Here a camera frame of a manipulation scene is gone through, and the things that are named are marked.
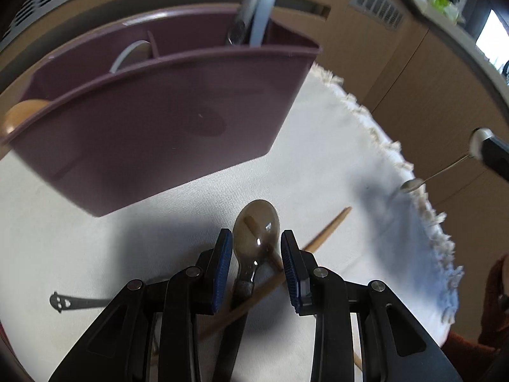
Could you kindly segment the green items on counter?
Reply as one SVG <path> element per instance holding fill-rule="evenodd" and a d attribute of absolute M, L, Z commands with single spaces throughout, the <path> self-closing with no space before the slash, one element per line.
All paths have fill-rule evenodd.
<path fill-rule="evenodd" d="M 450 0 L 428 0 L 429 4 L 452 22 L 456 22 L 460 11 Z"/>

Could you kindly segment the maroon plastic utensil caddy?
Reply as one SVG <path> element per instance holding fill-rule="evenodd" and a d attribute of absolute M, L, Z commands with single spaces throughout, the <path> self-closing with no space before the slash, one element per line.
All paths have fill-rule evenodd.
<path fill-rule="evenodd" d="M 34 72 L 22 100 L 49 105 L 2 143 L 94 216 L 261 157 L 321 48 L 274 20 L 260 47 L 226 46 L 234 17 L 185 7 L 80 36 Z M 137 40 L 152 58 L 110 73 Z"/>

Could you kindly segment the orange wooden spoon in caddy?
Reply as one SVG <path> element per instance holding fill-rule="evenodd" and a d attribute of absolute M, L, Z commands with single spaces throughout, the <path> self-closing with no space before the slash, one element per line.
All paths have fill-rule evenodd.
<path fill-rule="evenodd" d="M 4 115 L 1 125 L 1 136 L 12 133 L 33 114 L 49 105 L 49 101 L 43 99 L 29 99 L 12 106 Z"/>

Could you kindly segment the white fringed table cloth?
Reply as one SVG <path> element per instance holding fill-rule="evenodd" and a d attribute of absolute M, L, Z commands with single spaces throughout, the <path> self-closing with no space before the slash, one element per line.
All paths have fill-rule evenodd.
<path fill-rule="evenodd" d="M 270 152 L 103 217 L 59 195 L 15 154 L 1 161 L 1 322 L 28 374 L 53 370 L 97 317 L 58 312 L 53 293 L 113 298 L 132 279 L 165 279 L 192 265 L 256 199 L 283 230 L 310 242 L 350 213 L 316 252 L 345 280 L 385 282 L 438 344 L 458 309 L 454 243 L 423 192 L 401 185 L 412 165 L 368 110 L 320 69 L 308 75 Z"/>

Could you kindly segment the white round utensil in caddy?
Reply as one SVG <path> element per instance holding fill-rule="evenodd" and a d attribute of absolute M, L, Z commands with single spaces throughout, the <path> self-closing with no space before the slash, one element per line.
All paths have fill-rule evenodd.
<path fill-rule="evenodd" d="M 116 73 L 125 67 L 146 61 L 152 58 L 151 44 L 147 40 L 137 40 L 121 51 L 109 69 L 110 73 Z"/>

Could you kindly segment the smoky translucent plastic spoon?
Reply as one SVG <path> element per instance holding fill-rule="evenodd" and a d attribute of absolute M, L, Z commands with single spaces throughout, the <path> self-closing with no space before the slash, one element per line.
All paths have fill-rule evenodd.
<path fill-rule="evenodd" d="M 241 210 L 233 230 L 238 270 L 230 309 L 236 309 L 252 296 L 256 272 L 275 254 L 279 236 L 279 216 L 267 200 L 257 199 Z"/>

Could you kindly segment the light blue handled utensil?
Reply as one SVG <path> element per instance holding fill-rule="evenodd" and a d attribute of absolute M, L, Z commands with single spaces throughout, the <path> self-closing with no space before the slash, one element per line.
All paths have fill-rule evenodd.
<path fill-rule="evenodd" d="M 259 0 L 254 12 L 249 45 L 251 47 L 260 47 L 268 26 L 276 0 Z"/>

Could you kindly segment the wooden chopstick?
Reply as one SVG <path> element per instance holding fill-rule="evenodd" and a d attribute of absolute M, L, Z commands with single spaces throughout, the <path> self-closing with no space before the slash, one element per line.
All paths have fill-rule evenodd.
<path fill-rule="evenodd" d="M 292 305 L 300 312 L 305 306 L 311 305 L 310 274 L 312 269 L 310 257 L 313 256 L 328 238 L 339 228 L 352 210 L 352 207 L 344 208 L 331 222 L 329 222 L 304 248 L 299 248 L 291 231 L 283 233 L 281 255 L 283 258 L 284 271 L 271 277 L 261 288 L 254 291 L 253 296 L 232 312 L 218 319 L 214 324 L 199 333 L 199 341 L 204 342 L 218 334 L 234 321 L 250 312 L 257 304 L 268 298 L 284 283 L 288 284 Z"/>
<path fill-rule="evenodd" d="M 360 358 L 360 356 L 356 353 L 356 352 L 353 352 L 353 360 L 354 360 L 354 364 L 355 366 L 359 369 L 359 370 L 363 370 L 363 366 L 362 366 L 362 360 Z"/>

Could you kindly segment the small grey ventilation grille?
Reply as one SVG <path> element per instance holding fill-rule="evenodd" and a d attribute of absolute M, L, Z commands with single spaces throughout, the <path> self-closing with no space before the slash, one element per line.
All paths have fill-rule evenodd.
<path fill-rule="evenodd" d="M 350 0 L 349 5 L 390 30 L 397 30 L 405 18 L 392 0 Z"/>

